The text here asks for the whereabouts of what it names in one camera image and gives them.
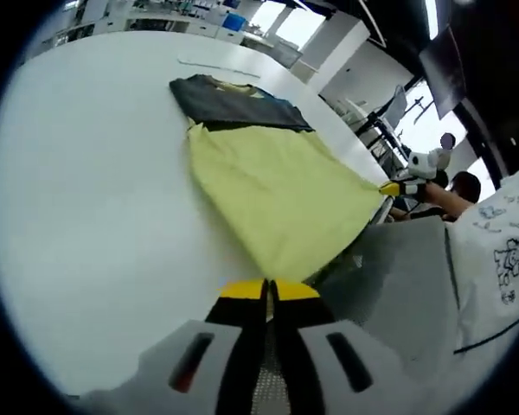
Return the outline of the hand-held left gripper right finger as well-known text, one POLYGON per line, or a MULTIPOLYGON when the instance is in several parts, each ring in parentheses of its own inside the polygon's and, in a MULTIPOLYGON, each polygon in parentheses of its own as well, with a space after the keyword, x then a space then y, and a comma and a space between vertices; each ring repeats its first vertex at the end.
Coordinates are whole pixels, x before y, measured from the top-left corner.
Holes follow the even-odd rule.
POLYGON ((396 414, 394 353, 337 320, 307 284, 273 280, 274 329, 293 414, 396 414))

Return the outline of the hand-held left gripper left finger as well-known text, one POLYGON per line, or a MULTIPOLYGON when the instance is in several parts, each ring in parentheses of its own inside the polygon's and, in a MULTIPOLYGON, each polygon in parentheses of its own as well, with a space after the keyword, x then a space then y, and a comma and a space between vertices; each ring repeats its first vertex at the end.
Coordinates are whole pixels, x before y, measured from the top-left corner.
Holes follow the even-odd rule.
POLYGON ((143 352, 139 414, 248 414, 264 355, 269 283, 227 284, 202 321, 143 352))

